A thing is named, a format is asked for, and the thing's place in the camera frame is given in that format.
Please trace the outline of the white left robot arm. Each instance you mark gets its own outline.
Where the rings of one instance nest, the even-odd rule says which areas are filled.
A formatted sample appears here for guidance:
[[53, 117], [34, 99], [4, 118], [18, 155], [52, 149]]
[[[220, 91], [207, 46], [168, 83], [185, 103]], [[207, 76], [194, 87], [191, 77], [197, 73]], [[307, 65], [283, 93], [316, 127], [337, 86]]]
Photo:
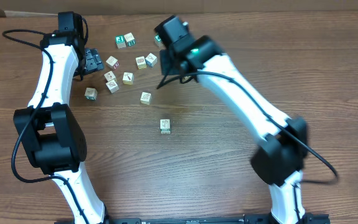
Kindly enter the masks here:
[[17, 151], [23, 146], [30, 164], [44, 174], [32, 182], [54, 181], [73, 212], [74, 223], [108, 223], [106, 207], [85, 169], [85, 135], [69, 107], [72, 79], [86, 65], [87, 37], [67, 27], [43, 35], [37, 46], [43, 62], [36, 91], [26, 108], [14, 112], [19, 137], [11, 169], [17, 179], [29, 182], [16, 169]]

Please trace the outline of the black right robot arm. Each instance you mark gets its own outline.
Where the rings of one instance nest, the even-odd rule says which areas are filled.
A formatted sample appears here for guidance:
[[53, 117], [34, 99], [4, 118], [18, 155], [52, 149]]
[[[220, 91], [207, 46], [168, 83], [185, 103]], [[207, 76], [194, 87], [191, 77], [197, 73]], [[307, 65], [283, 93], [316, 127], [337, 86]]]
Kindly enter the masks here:
[[307, 125], [269, 103], [210, 37], [162, 38], [161, 68], [181, 83], [195, 79], [212, 91], [245, 124], [257, 144], [250, 163], [268, 185], [273, 223], [304, 223], [300, 184], [307, 155]]

